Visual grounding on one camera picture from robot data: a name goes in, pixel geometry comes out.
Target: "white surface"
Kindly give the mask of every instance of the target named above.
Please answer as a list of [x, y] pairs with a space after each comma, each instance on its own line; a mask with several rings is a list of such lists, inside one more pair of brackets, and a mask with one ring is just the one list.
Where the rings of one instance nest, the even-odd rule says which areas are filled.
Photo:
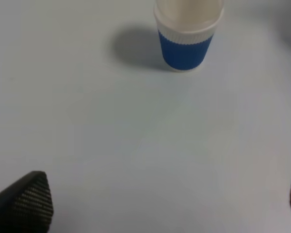
[[152, 1], [0, 0], [0, 191], [46, 171], [51, 233], [291, 233], [279, 5], [226, 1], [179, 74]]

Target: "blue paper cup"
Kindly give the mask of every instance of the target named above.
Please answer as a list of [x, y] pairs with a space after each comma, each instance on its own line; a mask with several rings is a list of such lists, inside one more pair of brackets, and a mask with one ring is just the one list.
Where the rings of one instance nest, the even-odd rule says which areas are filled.
[[222, 0], [157, 0], [162, 54], [172, 70], [191, 71], [202, 64], [223, 12]]

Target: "white cup rim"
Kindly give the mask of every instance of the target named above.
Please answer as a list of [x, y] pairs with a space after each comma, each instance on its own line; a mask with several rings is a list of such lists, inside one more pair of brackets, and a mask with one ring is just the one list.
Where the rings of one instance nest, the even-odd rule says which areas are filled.
[[161, 25], [175, 31], [181, 34], [197, 34], [197, 33], [203, 33], [205, 31], [211, 30], [217, 26], [219, 21], [221, 20], [223, 14], [224, 14], [224, 7], [223, 7], [223, 0], [219, 0], [221, 4], [221, 11], [212, 20], [198, 23], [198, 24], [186, 24], [186, 25], [179, 25], [175, 22], [168, 19], [164, 14], [161, 13], [161, 11], [158, 8], [157, 2], [155, 2], [154, 5], [154, 16], [158, 23]]

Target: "paper cup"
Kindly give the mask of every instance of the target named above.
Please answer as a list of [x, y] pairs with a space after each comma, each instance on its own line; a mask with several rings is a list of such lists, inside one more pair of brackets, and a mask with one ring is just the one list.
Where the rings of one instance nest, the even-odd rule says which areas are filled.
[[190, 71], [201, 65], [223, 12], [223, 0], [156, 1], [162, 54], [172, 70]]

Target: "white table surface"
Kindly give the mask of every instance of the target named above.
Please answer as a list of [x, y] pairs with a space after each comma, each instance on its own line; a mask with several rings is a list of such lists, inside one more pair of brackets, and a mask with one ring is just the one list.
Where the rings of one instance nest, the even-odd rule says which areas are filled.
[[0, 0], [0, 191], [44, 170], [51, 233], [291, 233], [282, 9], [227, 0], [179, 74], [152, 0]]

